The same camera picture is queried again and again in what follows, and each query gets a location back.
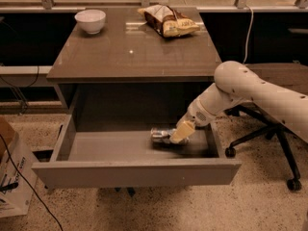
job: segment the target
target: beige floor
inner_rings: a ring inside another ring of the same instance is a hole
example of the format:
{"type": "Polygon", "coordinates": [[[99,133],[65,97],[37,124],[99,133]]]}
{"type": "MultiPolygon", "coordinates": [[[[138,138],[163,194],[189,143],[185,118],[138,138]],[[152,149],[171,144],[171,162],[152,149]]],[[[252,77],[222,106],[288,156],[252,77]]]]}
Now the beige floor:
{"type": "MultiPolygon", "coordinates": [[[[64,115],[5,115],[33,150],[53,147],[64,115]]],[[[217,119],[223,146],[260,127],[252,118],[217,119]]],[[[302,190],[290,192],[291,171],[277,139],[258,138],[237,147],[243,161],[228,186],[136,189],[69,189],[48,193],[40,180],[36,189],[65,231],[87,230],[301,230],[308,210],[308,145],[288,135],[302,190]]],[[[0,218],[1,231],[60,230],[37,198],[27,216],[0,218]]]]}

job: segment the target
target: chip bag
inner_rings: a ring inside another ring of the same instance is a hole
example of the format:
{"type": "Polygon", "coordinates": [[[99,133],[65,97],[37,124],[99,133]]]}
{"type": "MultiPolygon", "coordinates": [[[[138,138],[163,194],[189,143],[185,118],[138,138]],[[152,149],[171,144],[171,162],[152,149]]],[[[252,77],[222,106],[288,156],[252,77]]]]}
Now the chip bag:
{"type": "Polygon", "coordinates": [[[200,30],[194,21],[169,6],[153,5],[138,9],[138,13],[165,38],[181,37],[200,30]]]}

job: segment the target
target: open drawer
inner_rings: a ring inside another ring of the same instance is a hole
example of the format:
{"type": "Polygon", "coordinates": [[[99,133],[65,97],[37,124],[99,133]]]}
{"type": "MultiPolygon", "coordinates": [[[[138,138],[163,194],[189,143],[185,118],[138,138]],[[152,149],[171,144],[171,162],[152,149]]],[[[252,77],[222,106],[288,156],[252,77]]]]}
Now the open drawer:
{"type": "Polygon", "coordinates": [[[172,128],[201,83],[79,84],[48,163],[33,170],[49,189],[230,184],[241,166],[224,156],[215,123],[186,145],[150,139],[172,128]]]}

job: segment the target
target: cardboard box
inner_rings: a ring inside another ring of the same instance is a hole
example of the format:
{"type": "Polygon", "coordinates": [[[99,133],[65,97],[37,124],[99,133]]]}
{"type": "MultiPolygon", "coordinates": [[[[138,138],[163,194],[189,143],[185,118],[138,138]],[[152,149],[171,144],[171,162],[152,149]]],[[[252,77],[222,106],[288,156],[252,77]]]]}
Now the cardboard box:
{"type": "MultiPolygon", "coordinates": [[[[32,163],[37,161],[37,158],[27,144],[20,139],[18,133],[1,116],[0,134],[4,137],[19,172],[34,187],[37,176],[31,167],[32,163]]],[[[15,189],[0,192],[0,218],[26,215],[33,191],[14,168],[2,140],[0,140],[0,143],[2,144],[0,146],[2,152],[0,161],[0,187],[18,183],[15,189]]]]}

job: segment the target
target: bowl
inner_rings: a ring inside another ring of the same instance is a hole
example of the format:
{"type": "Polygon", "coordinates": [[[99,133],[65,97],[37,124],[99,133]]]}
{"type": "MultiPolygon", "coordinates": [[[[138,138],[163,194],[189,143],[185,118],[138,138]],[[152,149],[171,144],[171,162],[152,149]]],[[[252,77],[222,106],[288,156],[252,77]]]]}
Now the bowl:
{"type": "Polygon", "coordinates": [[[99,10],[85,10],[75,14],[81,29],[88,34],[98,34],[105,25],[106,14],[99,10]]]}

